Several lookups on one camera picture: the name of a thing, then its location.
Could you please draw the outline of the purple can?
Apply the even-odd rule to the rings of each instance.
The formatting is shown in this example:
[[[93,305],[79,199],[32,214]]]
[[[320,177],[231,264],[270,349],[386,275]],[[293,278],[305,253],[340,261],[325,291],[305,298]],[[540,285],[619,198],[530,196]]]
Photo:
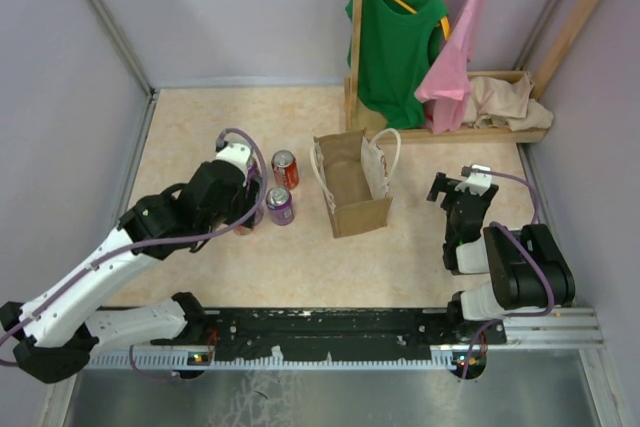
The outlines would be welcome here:
[[[285,187],[271,188],[266,194],[265,202],[270,218],[276,225],[286,226],[294,220],[292,196]]]
[[[250,230],[253,230],[262,222],[264,218],[264,208],[262,206],[262,203],[259,202],[263,177],[258,162],[254,158],[251,159],[248,175],[250,184],[247,193],[247,200],[250,207],[258,205],[253,216],[247,221],[247,227]]]

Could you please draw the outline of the red can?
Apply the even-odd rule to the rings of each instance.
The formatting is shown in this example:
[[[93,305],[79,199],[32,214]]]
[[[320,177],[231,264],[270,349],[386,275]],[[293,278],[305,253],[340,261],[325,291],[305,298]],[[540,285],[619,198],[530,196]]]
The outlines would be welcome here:
[[[275,152],[271,159],[271,167],[278,186],[288,190],[293,190],[298,186],[298,167],[296,157],[291,151],[279,150]]]
[[[236,235],[239,235],[239,236],[246,236],[246,235],[250,235],[251,233],[253,233],[254,230],[255,230],[254,227],[247,227],[247,226],[244,226],[244,225],[239,225],[239,226],[234,228],[234,233]]]

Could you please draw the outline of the brown canvas bag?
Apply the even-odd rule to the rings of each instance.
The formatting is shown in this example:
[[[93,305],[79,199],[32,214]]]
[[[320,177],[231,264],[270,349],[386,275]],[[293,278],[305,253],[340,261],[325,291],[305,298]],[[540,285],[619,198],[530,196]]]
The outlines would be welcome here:
[[[372,138],[362,130],[314,139],[311,167],[322,189],[335,238],[387,225],[393,201],[390,182],[401,147],[400,133],[393,128]]]

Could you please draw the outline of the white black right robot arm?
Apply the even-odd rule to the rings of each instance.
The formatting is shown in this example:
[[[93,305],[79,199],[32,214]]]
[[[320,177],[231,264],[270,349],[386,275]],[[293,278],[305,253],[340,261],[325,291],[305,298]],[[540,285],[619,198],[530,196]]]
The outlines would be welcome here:
[[[456,341],[470,342],[482,323],[508,317],[546,316],[555,307],[573,303],[574,276],[549,227],[539,221],[540,200],[535,187],[522,178],[481,165],[462,169],[461,180],[439,172],[427,200],[439,195],[446,214],[442,260],[453,275],[488,275],[479,287],[458,292],[447,305],[447,331]],[[485,225],[485,216],[498,193],[495,177],[514,180],[529,189],[534,214],[518,230],[499,222]]]

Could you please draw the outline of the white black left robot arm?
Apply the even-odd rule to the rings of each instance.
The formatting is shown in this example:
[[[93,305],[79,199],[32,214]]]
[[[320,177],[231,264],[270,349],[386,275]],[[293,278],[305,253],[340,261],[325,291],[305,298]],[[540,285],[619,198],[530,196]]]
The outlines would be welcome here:
[[[208,316],[190,292],[156,305],[108,311],[103,302],[174,252],[196,253],[220,227],[224,232],[253,218],[259,198],[252,159],[202,163],[187,183],[141,198],[105,241],[54,287],[29,302],[1,308],[1,339],[16,339],[18,368],[45,384],[65,380],[94,358],[144,343],[201,341]]]

